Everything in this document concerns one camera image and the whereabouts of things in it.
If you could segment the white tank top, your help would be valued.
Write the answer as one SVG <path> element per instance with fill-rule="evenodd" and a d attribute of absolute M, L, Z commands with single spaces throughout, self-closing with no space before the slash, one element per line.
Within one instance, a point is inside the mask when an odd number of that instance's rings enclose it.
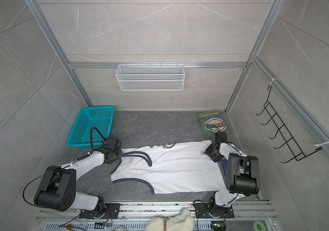
<path fill-rule="evenodd" d="M 217 192 L 225 190 L 219 165 L 205 150 L 210 140 L 123 149 L 117 168 L 111 173 L 113 183 L 138 181 L 154 194 Z"/>

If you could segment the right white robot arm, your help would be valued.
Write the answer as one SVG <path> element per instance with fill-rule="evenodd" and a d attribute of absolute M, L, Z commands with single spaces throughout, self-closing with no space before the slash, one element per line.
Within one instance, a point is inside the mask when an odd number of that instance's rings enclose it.
<path fill-rule="evenodd" d="M 232 203 L 260 191 L 259 162 L 227 141 L 225 132 L 215 133 L 215 142 L 205 153 L 215 163 L 221 163 L 226 190 L 218 191 L 208 202 L 195 200 L 196 218 L 234 218 Z"/>

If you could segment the green tape roll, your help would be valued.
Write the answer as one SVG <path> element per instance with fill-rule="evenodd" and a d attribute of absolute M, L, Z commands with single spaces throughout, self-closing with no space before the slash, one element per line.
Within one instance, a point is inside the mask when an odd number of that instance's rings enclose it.
<path fill-rule="evenodd" d="M 266 231 L 266 226 L 261 221 L 255 221 L 253 223 L 254 231 Z"/>

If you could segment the white plush toy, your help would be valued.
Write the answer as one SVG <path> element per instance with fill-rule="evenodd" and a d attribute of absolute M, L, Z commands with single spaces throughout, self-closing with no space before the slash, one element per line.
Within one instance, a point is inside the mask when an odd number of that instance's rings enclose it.
<path fill-rule="evenodd" d="M 146 231 L 193 231 L 194 219 L 190 214 L 190 210 L 185 208 L 181 214 L 171 217 L 152 218 L 145 228 Z"/>

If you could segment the teal plastic basket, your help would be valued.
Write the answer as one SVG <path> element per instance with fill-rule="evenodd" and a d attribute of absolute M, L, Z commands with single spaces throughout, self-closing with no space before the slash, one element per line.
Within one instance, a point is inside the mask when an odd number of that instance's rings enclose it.
<path fill-rule="evenodd" d="M 80 149 L 91 147 L 90 139 L 93 139 L 94 147 L 102 145 L 102 138 L 108 138 L 113 125 L 113 106 L 88 107 L 82 109 L 72 127 L 66 145 Z"/>

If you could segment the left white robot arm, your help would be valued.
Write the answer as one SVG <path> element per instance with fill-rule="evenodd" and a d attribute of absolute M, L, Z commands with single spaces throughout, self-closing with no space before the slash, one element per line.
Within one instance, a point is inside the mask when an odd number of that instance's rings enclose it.
<path fill-rule="evenodd" d="M 120 159 L 123 155 L 121 146 L 119 139 L 107 138 L 100 147 L 71 163 L 48 167 L 36 191 L 34 204 L 61 212 L 79 209 L 94 218 L 102 217 L 107 210 L 103 197 L 77 192 L 76 182 L 93 168 Z"/>

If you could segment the blue book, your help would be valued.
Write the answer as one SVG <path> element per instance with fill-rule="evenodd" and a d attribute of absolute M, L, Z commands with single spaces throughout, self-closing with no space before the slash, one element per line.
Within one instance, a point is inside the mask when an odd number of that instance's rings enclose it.
<path fill-rule="evenodd" d="M 228 160 L 227 159 L 221 160 L 221 166 L 222 166 L 224 175 L 227 175 Z"/>

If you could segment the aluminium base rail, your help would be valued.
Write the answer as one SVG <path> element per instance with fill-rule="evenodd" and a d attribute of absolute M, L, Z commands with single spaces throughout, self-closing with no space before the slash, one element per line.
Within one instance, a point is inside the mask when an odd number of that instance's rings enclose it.
<path fill-rule="evenodd" d="M 281 227 L 268 201 L 238 201 L 232 205 L 234 218 L 196 218 L 193 202 L 109 202 L 109 214 L 101 219 L 83 218 L 77 210 L 68 212 L 40 211 L 33 231 L 143 231 L 154 217 L 171 218 L 188 208 L 195 231 L 254 231 L 253 223 L 261 221 L 266 231 Z"/>

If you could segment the green tank top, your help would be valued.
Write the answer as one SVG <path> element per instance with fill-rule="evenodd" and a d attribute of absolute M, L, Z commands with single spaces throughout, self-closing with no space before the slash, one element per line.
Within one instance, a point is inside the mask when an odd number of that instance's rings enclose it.
<path fill-rule="evenodd" d="M 230 134 L 230 130 L 227 128 L 226 123 L 221 118 L 220 112 L 217 110 L 200 112 L 198 114 L 198 119 L 206 138 L 213 138 L 215 133 L 219 131 Z"/>

